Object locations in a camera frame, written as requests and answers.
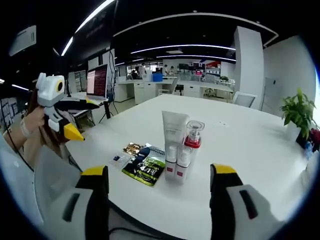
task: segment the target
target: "clear bottle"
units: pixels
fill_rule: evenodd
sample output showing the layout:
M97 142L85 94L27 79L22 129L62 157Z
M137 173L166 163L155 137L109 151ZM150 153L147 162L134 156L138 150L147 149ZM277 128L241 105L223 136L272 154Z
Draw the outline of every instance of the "clear bottle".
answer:
M189 121L187 126L189 133L184 141L184 146L192 149L192 153L190 156L190 170L193 168L195 164L197 154L202 144L202 138L200 132L205 128L205 124L201 121Z
M192 152L193 149L191 147L183 146L180 157L176 162L174 178L180 184L183 184L186 181Z

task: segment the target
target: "blue box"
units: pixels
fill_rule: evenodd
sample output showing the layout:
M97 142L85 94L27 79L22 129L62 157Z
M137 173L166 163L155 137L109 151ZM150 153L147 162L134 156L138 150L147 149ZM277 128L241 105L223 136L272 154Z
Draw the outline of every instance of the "blue box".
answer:
M153 82L162 82L164 79L163 79L163 75L162 73L154 73L152 74L152 81Z

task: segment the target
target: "red object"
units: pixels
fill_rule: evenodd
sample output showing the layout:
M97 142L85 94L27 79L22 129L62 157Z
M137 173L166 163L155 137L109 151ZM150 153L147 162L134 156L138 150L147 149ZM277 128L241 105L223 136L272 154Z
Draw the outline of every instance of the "red object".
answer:
M199 138L198 140L192 141L189 136L186 137L185 141L184 141L184 145L190 147L190 148L194 148L194 149L198 149L201 146L201 138Z
M212 61L206 64L207 67L217 68L218 64L221 64L221 61Z
M320 131L318 129L311 129L310 138L315 144L320 144Z

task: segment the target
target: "red cap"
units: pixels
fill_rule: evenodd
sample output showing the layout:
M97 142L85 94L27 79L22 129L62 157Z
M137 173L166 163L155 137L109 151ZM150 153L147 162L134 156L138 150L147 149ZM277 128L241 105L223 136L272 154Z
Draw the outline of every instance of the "red cap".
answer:
M184 145L188 146L190 148L193 148L193 149L198 149L201 146L201 138L199 138L199 140L197 140L197 141L192 141L189 138L189 136L187 136L185 141L184 141Z

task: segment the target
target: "bracelet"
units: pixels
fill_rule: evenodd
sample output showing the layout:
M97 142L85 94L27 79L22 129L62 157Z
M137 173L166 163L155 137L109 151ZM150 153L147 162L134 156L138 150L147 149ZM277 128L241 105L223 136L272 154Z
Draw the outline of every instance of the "bracelet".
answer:
M22 121L20 122L20 129L21 129L23 136L25 136L26 138L31 137L32 133L29 132L29 130L27 129L26 124L25 124L25 119L22 119Z

